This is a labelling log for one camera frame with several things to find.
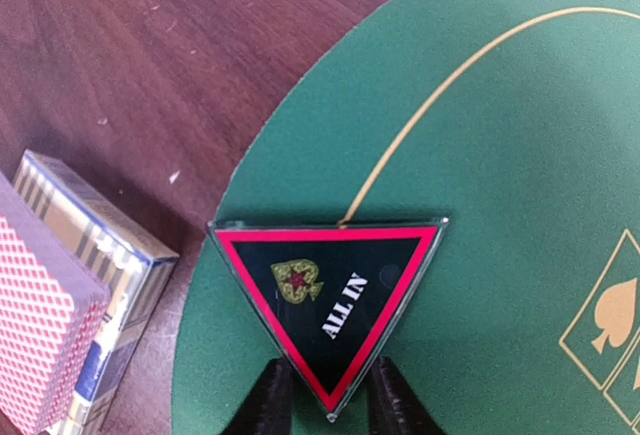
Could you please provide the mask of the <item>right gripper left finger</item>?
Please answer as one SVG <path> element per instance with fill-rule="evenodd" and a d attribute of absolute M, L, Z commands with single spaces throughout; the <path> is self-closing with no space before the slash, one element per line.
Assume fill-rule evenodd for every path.
<path fill-rule="evenodd" d="M 289 435 L 293 374 L 285 358 L 271 359 L 222 435 Z"/>

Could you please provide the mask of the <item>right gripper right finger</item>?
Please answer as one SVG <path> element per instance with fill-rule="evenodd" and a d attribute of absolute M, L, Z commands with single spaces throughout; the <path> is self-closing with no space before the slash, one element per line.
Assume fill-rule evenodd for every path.
<path fill-rule="evenodd" d="M 367 407 L 370 434 L 443 434 L 389 357 L 378 357 L 369 371 Z"/>

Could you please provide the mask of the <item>triangular all-in button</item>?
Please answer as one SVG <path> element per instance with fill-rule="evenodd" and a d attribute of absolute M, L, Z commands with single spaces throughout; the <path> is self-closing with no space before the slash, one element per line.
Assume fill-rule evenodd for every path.
<path fill-rule="evenodd" d="M 281 354 L 335 422 L 410 304 L 449 222 L 213 221 L 208 233 Z"/>

